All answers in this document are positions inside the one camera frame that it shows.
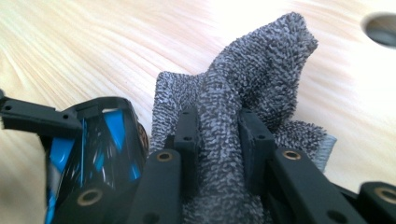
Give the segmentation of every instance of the textured fabric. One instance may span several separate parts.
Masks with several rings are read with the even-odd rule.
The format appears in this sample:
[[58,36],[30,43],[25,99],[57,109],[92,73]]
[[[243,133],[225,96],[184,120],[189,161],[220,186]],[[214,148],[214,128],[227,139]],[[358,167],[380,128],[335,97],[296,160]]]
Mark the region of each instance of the textured fabric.
[[198,109],[200,183],[198,195],[183,204],[184,223],[271,222],[260,198],[244,186],[237,129],[242,107],[259,115],[279,147],[303,150],[324,167],[334,142],[322,128],[290,120],[299,76],[316,47],[304,18],[290,13],[236,39],[202,74],[159,74],[151,152],[161,150],[166,136],[175,133],[181,110],[192,105]]

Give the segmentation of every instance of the gray knit fabric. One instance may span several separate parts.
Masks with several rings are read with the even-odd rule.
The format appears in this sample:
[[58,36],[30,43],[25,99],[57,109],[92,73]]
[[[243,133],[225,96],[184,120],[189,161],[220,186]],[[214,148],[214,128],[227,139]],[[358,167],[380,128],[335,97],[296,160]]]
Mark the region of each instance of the gray knit fabric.
[[290,120],[299,76],[316,47],[304,18],[290,13],[236,39],[202,74],[159,74],[150,152],[175,133],[184,108],[197,106],[200,120],[200,186],[183,204],[184,223],[271,222],[260,198],[244,186],[237,129],[242,107],[259,115],[279,147],[303,150],[324,168],[335,139],[314,124]]

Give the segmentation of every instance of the wooden table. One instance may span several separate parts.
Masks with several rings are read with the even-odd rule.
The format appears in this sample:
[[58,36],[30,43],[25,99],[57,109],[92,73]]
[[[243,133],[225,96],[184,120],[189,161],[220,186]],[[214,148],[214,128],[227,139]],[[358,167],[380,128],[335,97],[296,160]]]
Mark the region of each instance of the wooden table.
[[[0,88],[63,110],[99,96],[131,100],[151,131],[157,75],[198,74],[235,40],[281,15],[304,15],[319,42],[303,70],[295,119],[338,138],[325,175],[357,191],[396,185],[396,49],[368,38],[381,1],[17,1],[0,3]],[[0,222],[42,223],[44,152],[36,135],[0,131]]]

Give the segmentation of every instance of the gray cloth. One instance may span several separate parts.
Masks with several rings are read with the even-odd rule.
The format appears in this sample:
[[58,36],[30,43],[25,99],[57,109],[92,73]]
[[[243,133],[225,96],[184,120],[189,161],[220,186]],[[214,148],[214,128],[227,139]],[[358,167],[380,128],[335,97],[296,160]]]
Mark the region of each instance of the gray cloth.
[[304,18],[290,13],[236,39],[202,74],[159,74],[150,152],[175,133],[181,110],[197,106],[200,120],[200,185],[183,204],[184,223],[271,222],[260,198],[244,186],[237,130],[242,107],[259,115],[279,147],[303,150],[324,168],[335,139],[314,124],[290,120],[299,76],[316,47]]

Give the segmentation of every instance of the wood grain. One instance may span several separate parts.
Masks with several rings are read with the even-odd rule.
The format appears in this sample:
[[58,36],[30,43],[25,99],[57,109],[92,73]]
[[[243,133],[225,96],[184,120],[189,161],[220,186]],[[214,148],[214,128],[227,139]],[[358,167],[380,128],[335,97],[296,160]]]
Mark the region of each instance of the wood grain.
[[[381,1],[7,1],[0,3],[0,88],[63,110],[99,96],[131,100],[151,130],[156,76],[198,74],[237,37],[296,11],[319,47],[304,68],[296,119],[338,138],[326,176],[357,191],[396,185],[396,50],[361,26]],[[44,152],[35,135],[0,131],[1,223],[42,223]]]

